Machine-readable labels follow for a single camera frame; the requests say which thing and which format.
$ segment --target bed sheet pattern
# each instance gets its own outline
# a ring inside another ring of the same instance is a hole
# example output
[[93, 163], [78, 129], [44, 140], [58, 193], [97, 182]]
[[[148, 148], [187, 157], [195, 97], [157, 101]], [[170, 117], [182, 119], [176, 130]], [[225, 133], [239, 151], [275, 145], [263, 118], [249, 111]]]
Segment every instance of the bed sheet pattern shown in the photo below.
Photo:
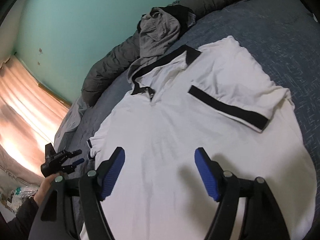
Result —
[[[277, 85], [289, 88], [304, 144], [315, 164], [318, 181], [316, 216], [320, 211], [320, 25], [299, 0], [243, 0], [197, 22], [167, 54], [183, 44], [198, 48], [232, 35], [261, 64]], [[83, 150], [86, 162], [71, 177], [94, 167], [86, 141], [124, 94], [131, 89], [123, 73], [84, 114], [68, 150]], [[76, 223], [83, 218], [79, 203]]]

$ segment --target green wall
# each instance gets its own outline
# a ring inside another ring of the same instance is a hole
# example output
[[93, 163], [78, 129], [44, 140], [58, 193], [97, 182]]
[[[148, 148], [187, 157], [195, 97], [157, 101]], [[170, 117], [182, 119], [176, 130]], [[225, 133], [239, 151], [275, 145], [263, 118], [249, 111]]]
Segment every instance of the green wall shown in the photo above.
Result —
[[17, 57], [45, 86], [74, 102], [91, 66], [134, 33], [142, 14], [173, 1], [27, 0]]

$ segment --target shirt sleeve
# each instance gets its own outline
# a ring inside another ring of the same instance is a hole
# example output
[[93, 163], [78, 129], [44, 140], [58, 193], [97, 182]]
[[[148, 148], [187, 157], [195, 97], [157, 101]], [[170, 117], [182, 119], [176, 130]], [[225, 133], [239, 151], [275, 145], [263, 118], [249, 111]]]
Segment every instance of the shirt sleeve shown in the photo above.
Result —
[[16, 217], [8, 222], [8, 226], [16, 240], [28, 240], [37, 211], [37, 203], [33, 198], [29, 198], [19, 208]]

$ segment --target bed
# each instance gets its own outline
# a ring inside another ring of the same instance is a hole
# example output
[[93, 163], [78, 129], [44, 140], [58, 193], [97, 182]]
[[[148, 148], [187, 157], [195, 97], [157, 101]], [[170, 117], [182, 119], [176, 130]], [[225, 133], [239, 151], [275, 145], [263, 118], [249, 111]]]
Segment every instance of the bed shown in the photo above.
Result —
[[[228, 35], [248, 49], [271, 80], [291, 91], [304, 145], [317, 173], [316, 224], [320, 215], [320, 25], [300, 0], [242, 0], [198, 20], [166, 54], [183, 44], [198, 48]], [[95, 106], [85, 111], [67, 148], [68, 151], [81, 149], [85, 162], [70, 178], [94, 169], [94, 160], [88, 158], [87, 140], [131, 89], [125, 71], [103, 92]], [[83, 215], [79, 198], [74, 203], [80, 232]]]

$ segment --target sunlit curtain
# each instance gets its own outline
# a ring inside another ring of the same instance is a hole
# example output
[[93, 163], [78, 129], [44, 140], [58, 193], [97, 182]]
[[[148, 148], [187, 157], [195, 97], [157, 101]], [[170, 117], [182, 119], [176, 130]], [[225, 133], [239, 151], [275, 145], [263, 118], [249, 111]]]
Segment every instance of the sunlit curtain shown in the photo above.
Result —
[[54, 141], [68, 109], [47, 94], [12, 56], [0, 70], [0, 145], [24, 168], [42, 177], [44, 146]]

